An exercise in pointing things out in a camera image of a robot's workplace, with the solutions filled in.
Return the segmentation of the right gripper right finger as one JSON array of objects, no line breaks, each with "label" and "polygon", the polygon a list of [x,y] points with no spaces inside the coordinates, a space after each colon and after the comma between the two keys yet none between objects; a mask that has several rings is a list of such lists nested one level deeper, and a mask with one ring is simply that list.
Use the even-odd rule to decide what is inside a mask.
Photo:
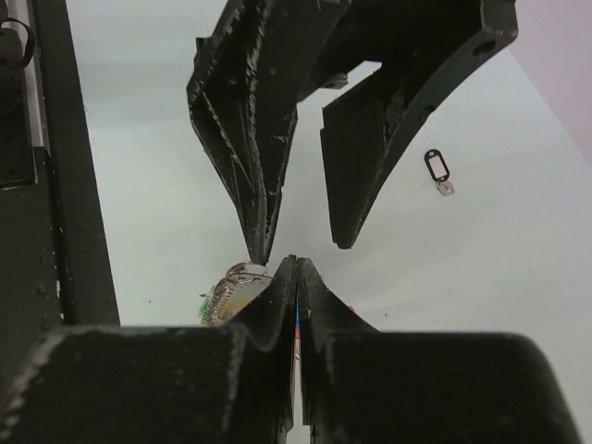
[{"label": "right gripper right finger", "polygon": [[313,443],[577,443],[547,357],[508,333],[382,332],[300,259],[303,421]]}]

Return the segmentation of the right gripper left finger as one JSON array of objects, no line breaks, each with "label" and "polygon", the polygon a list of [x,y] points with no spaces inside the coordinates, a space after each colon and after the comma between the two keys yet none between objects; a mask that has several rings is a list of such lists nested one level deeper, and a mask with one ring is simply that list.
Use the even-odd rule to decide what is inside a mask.
[{"label": "right gripper left finger", "polygon": [[282,443],[293,426],[296,259],[219,327],[61,327],[1,404],[5,443]]}]

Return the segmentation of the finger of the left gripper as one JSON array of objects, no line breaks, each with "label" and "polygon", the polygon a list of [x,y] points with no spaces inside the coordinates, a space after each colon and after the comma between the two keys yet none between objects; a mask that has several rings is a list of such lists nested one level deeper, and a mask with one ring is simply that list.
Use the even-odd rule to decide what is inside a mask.
[{"label": "finger of the left gripper", "polygon": [[348,1],[229,1],[196,41],[191,125],[237,210],[250,260],[266,265],[297,104]]},{"label": "finger of the left gripper", "polygon": [[356,242],[376,198],[443,101],[518,36],[513,1],[353,1],[299,98],[364,62],[377,71],[326,105],[320,131],[333,241]]}]

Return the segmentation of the blue tag key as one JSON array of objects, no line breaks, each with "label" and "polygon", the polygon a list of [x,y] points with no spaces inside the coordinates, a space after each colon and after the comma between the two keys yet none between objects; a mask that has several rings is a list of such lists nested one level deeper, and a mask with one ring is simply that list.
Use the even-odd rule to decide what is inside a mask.
[{"label": "blue tag key", "polygon": [[300,315],[300,298],[297,296],[295,301],[295,339],[294,339],[294,357],[296,361],[301,360],[302,332]]}]

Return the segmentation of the metal keyring holder red handle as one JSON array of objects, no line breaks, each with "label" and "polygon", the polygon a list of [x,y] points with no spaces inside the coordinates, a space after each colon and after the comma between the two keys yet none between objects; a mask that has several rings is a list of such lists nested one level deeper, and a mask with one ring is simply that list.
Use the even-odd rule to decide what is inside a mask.
[{"label": "metal keyring holder red handle", "polygon": [[202,327],[219,327],[262,293],[272,277],[264,265],[232,265],[212,288],[200,295],[198,319]]}]

